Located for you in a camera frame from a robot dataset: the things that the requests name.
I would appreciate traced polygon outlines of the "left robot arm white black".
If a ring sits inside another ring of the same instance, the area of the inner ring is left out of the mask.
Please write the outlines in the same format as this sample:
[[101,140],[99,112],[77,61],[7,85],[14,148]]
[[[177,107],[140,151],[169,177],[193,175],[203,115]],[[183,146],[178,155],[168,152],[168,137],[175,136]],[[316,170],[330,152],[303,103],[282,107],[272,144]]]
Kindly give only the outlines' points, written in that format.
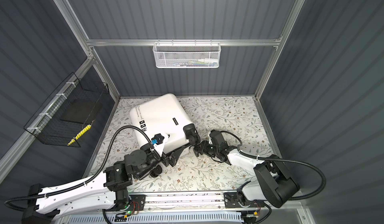
[[56,187],[33,185],[28,197],[36,194],[39,198],[28,200],[22,223],[49,224],[63,216],[94,210],[129,214],[138,211],[143,205],[130,197],[127,188],[134,180],[157,177],[162,173],[162,165],[174,167],[186,148],[188,145],[181,146],[157,160],[157,151],[151,151],[146,144],[89,178]]

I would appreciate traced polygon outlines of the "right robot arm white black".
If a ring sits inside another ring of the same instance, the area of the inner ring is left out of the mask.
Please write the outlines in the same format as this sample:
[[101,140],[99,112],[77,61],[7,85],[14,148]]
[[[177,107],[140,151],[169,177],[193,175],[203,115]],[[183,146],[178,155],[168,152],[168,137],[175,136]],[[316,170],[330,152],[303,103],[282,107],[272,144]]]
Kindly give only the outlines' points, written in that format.
[[216,130],[211,131],[209,141],[194,146],[196,157],[207,155],[215,162],[240,167],[256,176],[256,183],[247,181],[237,189],[239,205],[248,207],[255,201],[268,201],[280,208],[300,190],[278,156],[271,155],[269,161],[263,161],[259,156],[243,152],[241,146],[242,141],[236,135]]

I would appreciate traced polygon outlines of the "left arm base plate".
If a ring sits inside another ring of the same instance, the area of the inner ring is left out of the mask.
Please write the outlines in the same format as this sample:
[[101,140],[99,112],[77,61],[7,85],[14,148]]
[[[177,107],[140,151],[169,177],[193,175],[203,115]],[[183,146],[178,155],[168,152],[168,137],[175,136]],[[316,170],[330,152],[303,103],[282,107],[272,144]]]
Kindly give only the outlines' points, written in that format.
[[143,211],[146,195],[128,195],[121,196],[116,198],[115,205],[111,210],[120,211],[120,212],[134,212],[134,211]]

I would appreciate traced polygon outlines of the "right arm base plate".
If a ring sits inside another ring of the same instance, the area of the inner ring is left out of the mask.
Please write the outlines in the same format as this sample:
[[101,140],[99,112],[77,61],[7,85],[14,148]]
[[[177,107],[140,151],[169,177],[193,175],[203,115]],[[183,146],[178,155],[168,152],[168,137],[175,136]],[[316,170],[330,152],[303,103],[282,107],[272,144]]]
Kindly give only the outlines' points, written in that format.
[[257,200],[249,201],[244,196],[235,192],[224,193],[224,203],[227,209],[235,208],[253,208],[259,209],[265,207],[265,204],[258,202]]

